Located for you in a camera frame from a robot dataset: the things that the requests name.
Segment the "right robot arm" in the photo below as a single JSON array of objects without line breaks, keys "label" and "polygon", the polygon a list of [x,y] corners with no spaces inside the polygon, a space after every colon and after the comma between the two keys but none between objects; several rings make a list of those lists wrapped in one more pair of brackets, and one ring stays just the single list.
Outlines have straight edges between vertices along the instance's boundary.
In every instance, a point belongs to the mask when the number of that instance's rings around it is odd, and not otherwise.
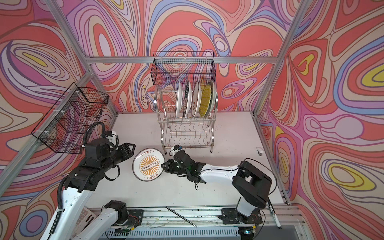
[{"label": "right robot arm", "polygon": [[221,167],[194,161],[182,149],[161,164],[164,172],[187,178],[198,184],[224,184],[233,186],[241,195],[237,213],[250,217],[256,209],[266,207],[273,180],[245,159],[237,166]]}]

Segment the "light green flower plate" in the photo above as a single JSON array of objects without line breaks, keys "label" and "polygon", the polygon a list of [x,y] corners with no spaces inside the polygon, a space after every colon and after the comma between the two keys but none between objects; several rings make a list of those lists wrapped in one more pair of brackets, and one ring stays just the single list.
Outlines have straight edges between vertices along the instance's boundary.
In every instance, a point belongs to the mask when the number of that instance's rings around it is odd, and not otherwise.
[{"label": "light green flower plate", "polygon": [[213,81],[210,82],[212,85],[212,97],[211,97],[211,107],[210,107],[210,113],[215,109],[216,105],[216,97],[217,97],[217,86],[216,83]]}]

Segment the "dark green rim plate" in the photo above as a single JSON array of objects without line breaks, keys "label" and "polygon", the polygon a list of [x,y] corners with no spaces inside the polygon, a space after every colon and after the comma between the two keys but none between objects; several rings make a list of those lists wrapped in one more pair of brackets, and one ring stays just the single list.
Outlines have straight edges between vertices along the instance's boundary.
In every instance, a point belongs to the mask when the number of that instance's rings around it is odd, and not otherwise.
[{"label": "dark green rim plate", "polygon": [[193,95],[193,90],[192,90],[192,84],[190,81],[188,81],[185,89],[185,107],[183,111],[183,117],[186,118],[192,105],[192,95]]}]

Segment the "orange sunburst plate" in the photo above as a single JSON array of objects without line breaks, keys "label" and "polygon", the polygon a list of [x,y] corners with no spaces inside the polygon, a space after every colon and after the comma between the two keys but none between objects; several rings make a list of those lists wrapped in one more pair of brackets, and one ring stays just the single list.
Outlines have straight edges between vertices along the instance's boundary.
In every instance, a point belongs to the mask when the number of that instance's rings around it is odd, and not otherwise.
[{"label": "orange sunburst plate", "polygon": [[163,172],[162,164],[165,163],[163,153],[154,148],[140,151],[133,161],[133,173],[142,182],[157,179]]},{"label": "orange sunburst plate", "polygon": [[197,115],[198,108],[201,103],[201,84],[200,81],[197,81],[195,84],[193,92],[193,101],[192,101],[192,117],[194,118]]}]

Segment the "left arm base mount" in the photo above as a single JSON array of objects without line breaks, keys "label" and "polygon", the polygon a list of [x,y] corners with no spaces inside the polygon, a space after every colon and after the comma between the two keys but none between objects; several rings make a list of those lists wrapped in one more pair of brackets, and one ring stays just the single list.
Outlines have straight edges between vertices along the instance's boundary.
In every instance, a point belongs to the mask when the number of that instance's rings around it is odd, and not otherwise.
[{"label": "left arm base mount", "polygon": [[131,209],[117,211],[117,221],[112,224],[116,227],[138,227],[142,224],[144,210]]}]

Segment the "white black-rim plate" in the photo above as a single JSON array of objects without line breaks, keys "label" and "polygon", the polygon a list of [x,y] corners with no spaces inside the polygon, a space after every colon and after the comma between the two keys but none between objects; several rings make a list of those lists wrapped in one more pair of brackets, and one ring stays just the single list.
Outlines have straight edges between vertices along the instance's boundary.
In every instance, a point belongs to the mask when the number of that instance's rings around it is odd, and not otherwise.
[{"label": "white black-rim plate", "polygon": [[179,117],[181,107],[183,103],[183,86],[181,82],[178,82],[178,90],[177,90],[177,101],[176,101],[176,118]]}]

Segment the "yellow woven pattern plate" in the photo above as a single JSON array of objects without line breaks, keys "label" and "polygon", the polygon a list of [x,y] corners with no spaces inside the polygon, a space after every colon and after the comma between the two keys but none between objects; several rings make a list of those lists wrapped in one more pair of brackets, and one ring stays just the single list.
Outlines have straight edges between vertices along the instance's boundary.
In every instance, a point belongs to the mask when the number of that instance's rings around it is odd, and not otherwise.
[{"label": "yellow woven pattern plate", "polygon": [[212,83],[208,83],[202,91],[201,104],[199,107],[200,117],[205,117],[208,113],[208,110],[210,109],[212,90]]}]

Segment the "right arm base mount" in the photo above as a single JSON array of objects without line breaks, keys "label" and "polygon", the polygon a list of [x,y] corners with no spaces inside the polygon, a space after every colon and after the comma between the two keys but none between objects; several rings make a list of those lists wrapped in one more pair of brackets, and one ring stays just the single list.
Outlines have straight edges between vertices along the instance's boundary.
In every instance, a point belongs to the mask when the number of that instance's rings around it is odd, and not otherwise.
[{"label": "right arm base mount", "polygon": [[260,209],[253,210],[251,215],[246,217],[238,213],[235,208],[223,208],[221,209],[221,215],[219,215],[218,218],[224,225],[252,224],[258,226],[263,223]]}]

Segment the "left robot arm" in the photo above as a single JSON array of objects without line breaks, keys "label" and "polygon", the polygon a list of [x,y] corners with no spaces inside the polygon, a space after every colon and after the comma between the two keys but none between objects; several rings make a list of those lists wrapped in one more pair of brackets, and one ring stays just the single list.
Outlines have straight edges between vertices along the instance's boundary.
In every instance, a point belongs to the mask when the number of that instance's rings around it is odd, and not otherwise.
[{"label": "left robot arm", "polygon": [[[106,173],[131,158],[135,144],[116,146],[107,138],[84,141],[85,157],[80,164],[64,177],[58,187],[58,207],[50,220],[43,240],[69,240],[86,203],[103,179],[112,181]],[[76,238],[97,240],[112,225],[123,225],[129,219],[127,205],[121,201],[109,201],[99,216]]]}]

